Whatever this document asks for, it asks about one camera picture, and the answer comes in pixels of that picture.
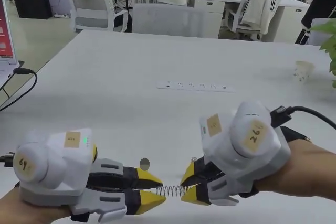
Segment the power strip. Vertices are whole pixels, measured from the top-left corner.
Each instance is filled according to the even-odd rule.
[[[223,84],[204,84],[193,82],[171,82],[162,81],[156,83],[158,89],[178,89],[178,90],[194,90],[194,91],[210,91],[210,92],[235,92],[235,89]]]
[[[57,13],[55,13],[54,14],[54,17],[55,18],[71,18],[71,16],[70,15],[67,15],[67,14],[57,14]]]

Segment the laptop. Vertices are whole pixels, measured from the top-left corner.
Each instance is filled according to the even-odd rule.
[[[19,66],[9,29],[6,2],[0,0],[0,89],[12,77],[14,69]]]

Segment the floor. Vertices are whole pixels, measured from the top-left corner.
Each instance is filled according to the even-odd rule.
[[[7,1],[6,6],[15,54],[18,60],[25,62],[25,68],[38,71],[76,36],[70,29],[70,19],[21,19],[14,3]],[[31,76],[13,76],[5,87],[6,92],[14,94],[29,78]],[[6,100],[7,95],[1,91],[0,104]]]

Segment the laptop screen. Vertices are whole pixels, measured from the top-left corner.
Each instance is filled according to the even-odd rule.
[[[4,0],[0,0],[0,57],[13,58],[14,51],[5,4]]]

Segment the paper cup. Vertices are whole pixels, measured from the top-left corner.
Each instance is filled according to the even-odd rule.
[[[298,83],[305,84],[313,72],[313,69],[314,64],[307,61],[298,60],[296,62],[296,68],[293,74],[294,80]]]

